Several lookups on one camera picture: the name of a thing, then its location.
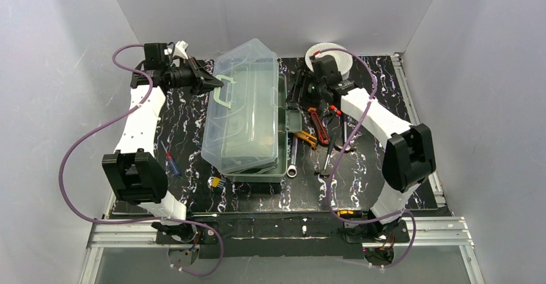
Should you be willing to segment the orange utility knife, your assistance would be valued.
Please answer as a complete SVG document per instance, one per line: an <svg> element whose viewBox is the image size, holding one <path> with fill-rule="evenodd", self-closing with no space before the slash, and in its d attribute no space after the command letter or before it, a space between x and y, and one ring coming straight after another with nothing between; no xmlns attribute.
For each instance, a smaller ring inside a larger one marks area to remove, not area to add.
<svg viewBox="0 0 546 284"><path fill-rule="evenodd" d="M312 149L316 149L319 145L317 138L306 131L295 132L294 136L308 143Z"/></svg>

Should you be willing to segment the red black utility knife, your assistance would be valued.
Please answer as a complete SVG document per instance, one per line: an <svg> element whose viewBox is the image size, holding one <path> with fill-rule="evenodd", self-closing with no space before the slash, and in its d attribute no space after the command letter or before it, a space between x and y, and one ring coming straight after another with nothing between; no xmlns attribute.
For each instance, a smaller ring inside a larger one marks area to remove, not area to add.
<svg viewBox="0 0 546 284"><path fill-rule="evenodd" d="M327 129L325 128L323 124L323 120L320 117L317 108L309 107L307 111L314 125L318 143L322 146L327 146L330 143L330 139L328 136Z"/></svg>

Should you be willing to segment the green handled screwdriver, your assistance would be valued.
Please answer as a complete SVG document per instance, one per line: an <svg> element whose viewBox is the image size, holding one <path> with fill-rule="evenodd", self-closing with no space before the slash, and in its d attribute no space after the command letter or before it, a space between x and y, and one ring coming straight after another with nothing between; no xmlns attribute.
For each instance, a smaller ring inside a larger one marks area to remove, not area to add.
<svg viewBox="0 0 546 284"><path fill-rule="evenodd" d="M332 136L330 138L330 141L329 141L329 144L328 144L328 147L327 147L327 152L326 152L324 163L321 164L319 166L319 169L315 171L315 175L317 175L319 178L326 178L329 175L328 174L328 165L329 165L329 162L330 162L332 151L333 151L333 149L335 147L336 140L337 140L337 138L335 136Z"/></svg>

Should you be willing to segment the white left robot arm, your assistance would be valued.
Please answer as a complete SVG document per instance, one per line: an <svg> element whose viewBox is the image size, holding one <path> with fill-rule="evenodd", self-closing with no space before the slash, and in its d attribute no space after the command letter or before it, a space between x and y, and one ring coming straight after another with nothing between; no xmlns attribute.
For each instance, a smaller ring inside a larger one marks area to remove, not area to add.
<svg viewBox="0 0 546 284"><path fill-rule="evenodd" d="M146 43L144 60L130 71L131 104L122 136L102 168L119 202L147 210L163 222L185 220L187 207L168 190L168 178L155 158L156 127L167 92L189 88L201 95L223 82L188 56L187 43Z"/></svg>

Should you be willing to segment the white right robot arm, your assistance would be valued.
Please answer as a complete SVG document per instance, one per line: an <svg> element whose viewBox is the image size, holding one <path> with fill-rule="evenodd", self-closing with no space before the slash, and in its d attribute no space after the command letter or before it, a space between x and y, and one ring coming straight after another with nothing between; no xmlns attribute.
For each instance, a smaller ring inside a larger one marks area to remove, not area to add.
<svg viewBox="0 0 546 284"><path fill-rule="evenodd" d="M414 125L397 117L376 98L378 80L371 68L365 68L372 80L367 91L351 79L344 79L329 50L310 56L311 68L301 71L292 93L299 104L325 102L357 121L354 131L364 128L384 149L382 176L384 185L377 201L362 224L388 225L404 213L412 194L437 168L430 128Z"/></svg>

